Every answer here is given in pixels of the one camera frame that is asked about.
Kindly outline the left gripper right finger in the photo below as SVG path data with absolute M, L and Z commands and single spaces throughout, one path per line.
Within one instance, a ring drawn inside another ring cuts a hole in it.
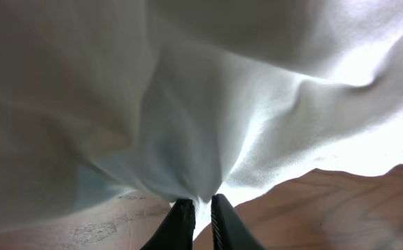
M 264 250 L 223 194 L 212 196 L 211 226 L 214 250 Z

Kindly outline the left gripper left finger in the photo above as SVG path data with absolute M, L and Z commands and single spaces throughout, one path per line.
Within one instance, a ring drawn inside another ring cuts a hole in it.
M 192 250 L 195 207 L 191 199 L 179 199 L 141 250 Z

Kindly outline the white Puma t-shirt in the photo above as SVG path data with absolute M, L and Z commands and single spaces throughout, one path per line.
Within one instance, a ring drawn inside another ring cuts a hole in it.
M 0 232 L 398 164 L 403 1 L 0 0 Z

